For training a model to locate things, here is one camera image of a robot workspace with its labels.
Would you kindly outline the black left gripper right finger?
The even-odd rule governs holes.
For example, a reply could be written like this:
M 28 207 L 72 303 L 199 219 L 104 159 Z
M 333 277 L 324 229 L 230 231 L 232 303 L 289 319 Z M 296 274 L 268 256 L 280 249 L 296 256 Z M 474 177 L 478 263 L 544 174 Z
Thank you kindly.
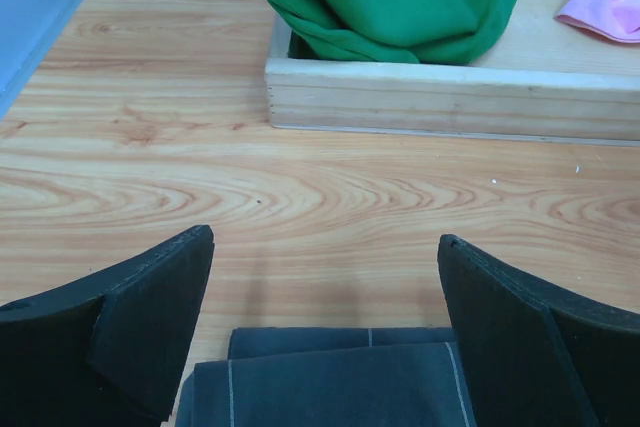
M 477 425 L 638 425 L 638 314 L 455 235 L 437 262 Z

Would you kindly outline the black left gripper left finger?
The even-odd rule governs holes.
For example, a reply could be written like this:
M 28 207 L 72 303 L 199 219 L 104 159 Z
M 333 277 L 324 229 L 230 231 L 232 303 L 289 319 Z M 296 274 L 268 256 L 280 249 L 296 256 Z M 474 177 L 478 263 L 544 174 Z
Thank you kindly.
M 4 426 L 169 420 L 210 275 L 196 225 L 111 267 L 1 308 Z

